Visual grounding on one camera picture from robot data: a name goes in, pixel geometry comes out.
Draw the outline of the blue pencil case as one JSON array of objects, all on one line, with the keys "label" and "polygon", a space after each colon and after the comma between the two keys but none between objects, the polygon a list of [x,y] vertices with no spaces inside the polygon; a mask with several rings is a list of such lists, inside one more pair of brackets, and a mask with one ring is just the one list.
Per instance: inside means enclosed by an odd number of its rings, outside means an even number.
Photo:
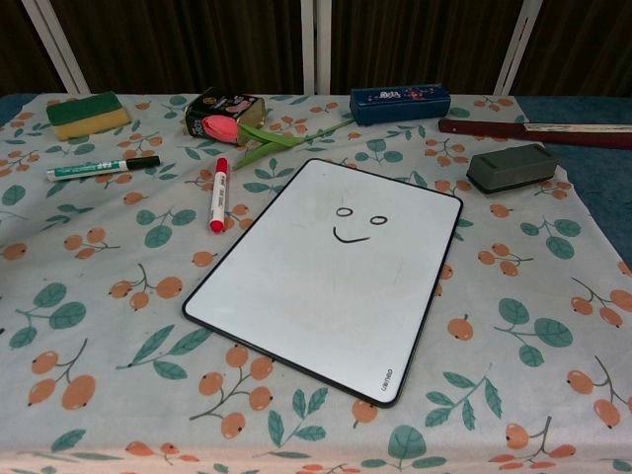
[{"label": "blue pencil case", "polygon": [[414,119],[440,119],[451,105],[440,84],[352,89],[350,109],[359,125]]}]

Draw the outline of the floral fruit print tablecloth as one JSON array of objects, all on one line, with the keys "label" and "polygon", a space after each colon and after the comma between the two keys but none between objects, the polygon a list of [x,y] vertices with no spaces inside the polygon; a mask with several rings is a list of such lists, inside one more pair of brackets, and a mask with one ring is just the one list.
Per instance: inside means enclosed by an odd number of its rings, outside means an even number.
[{"label": "floral fruit print tablecloth", "polygon": [[[189,94],[125,95],[128,125],[61,142],[41,95],[0,121],[0,474],[632,474],[632,265],[563,170],[487,196],[498,138],[349,124],[231,178]],[[304,137],[344,96],[270,96]],[[52,168],[158,156],[51,182]],[[399,403],[379,409],[185,320],[187,293],[300,165],[329,159],[463,201]]]}]

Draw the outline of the white frame post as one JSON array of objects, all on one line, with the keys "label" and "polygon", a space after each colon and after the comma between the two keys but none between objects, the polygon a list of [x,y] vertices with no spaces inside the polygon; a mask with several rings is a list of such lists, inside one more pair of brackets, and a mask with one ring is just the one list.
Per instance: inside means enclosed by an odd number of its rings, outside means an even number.
[{"label": "white frame post", "polygon": [[331,93],[332,0],[300,0],[303,92]]},{"label": "white frame post", "polygon": [[494,95],[506,96],[511,93],[515,76],[519,70],[542,4],[543,0],[522,0],[513,34],[494,88]]},{"label": "white frame post", "polygon": [[90,87],[51,1],[21,1],[66,92],[90,94]]}]

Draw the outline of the pink artificial tulip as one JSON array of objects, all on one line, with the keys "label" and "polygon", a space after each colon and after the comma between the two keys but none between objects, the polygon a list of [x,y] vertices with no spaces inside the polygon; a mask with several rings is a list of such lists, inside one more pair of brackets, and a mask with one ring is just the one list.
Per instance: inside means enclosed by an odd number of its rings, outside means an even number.
[{"label": "pink artificial tulip", "polygon": [[334,132],[353,122],[352,118],[346,119],[334,126],[304,137],[275,134],[261,128],[238,123],[236,119],[225,116],[210,116],[204,118],[201,123],[203,131],[218,141],[237,144],[239,138],[245,138],[246,141],[257,141],[260,143],[260,146],[247,151],[245,156],[233,165],[233,170],[236,171],[250,166],[268,155],[284,152],[306,141]]}]

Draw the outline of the yellow sponge with green pad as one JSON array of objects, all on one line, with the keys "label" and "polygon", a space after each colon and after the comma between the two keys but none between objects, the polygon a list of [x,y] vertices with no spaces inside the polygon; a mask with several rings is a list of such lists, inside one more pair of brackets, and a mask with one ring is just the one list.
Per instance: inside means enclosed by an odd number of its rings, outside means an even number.
[{"label": "yellow sponge with green pad", "polygon": [[130,123],[126,108],[114,92],[46,107],[48,121],[60,141],[67,141]]}]

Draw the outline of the grey whiteboard eraser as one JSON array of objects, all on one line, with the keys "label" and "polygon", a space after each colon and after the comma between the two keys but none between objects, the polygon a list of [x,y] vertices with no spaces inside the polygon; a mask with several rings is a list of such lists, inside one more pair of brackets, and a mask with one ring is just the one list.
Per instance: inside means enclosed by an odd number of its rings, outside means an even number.
[{"label": "grey whiteboard eraser", "polygon": [[494,194],[550,179],[558,163],[543,146],[528,144],[475,155],[466,177],[482,193]]}]

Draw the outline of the red marker pen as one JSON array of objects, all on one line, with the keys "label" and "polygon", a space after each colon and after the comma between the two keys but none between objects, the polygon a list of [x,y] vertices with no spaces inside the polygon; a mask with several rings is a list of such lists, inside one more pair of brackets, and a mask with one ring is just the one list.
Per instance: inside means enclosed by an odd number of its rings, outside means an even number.
[{"label": "red marker pen", "polygon": [[225,202],[228,181],[228,161],[220,157],[215,163],[213,189],[209,207],[208,228],[213,233],[221,233],[224,228]]}]

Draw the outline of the dark pleated curtain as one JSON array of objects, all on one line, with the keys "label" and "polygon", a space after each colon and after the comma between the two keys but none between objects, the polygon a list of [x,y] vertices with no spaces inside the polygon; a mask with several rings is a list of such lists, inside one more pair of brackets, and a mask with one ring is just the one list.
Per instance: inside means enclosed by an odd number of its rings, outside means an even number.
[{"label": "dark pleated curtain", "polygon": [[[331,83],[490,93],[522,0],[333,0]],[[94,92],[303,89],[299,0],[51,0]],[[543,0],[511,91],[632,97],[632,0]]]}]

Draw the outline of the white whiteboard with smiley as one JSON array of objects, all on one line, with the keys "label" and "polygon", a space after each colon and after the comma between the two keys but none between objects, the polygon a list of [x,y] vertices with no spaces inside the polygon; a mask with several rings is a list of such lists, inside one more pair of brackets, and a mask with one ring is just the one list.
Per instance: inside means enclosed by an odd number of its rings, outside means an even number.
[{"label": "white whiteboard with smiley", "polygon": [[460,198],[311,159],[185,299],[185,317],[380,407],[395,404]]}]

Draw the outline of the dark red folded fan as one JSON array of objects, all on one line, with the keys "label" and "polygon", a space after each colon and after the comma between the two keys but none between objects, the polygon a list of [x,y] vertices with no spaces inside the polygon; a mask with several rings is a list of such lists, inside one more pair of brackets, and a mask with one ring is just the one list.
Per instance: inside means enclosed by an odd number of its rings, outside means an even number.
[{"label": "dark red folded fan", "polygon": [[632,124],[494,122],[441,118],[444,133],[632,150]]}]

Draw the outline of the black and gold tin box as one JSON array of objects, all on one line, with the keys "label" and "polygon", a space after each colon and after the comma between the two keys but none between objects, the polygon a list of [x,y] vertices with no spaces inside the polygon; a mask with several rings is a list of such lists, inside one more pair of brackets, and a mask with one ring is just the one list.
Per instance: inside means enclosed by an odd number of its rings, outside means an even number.
[{"label": "black and gold tin box", "polygon": [[[217,87],[208,88],[197,96],[185,109],[185,123],[189,135],[211,138],[202,129],[202,120],[210,116],[225,116],[238,123],[260,128],[266,118],[265,101],[261,97],[233,94]],[[245,138],[239,138],[235,145],[244,145]]]}]

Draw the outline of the green marker with black cap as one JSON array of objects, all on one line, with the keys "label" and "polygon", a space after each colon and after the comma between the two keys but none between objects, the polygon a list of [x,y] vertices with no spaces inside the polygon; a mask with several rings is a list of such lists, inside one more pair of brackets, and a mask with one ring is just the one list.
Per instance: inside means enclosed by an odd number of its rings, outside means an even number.
[{"label": "green marker with black cap", "polygon": [[67,181],[104,174],[143,170],[160,164],[161,160],[158,156],[147,156],[52,168],[46,171],[46,176],[51,182]]}]

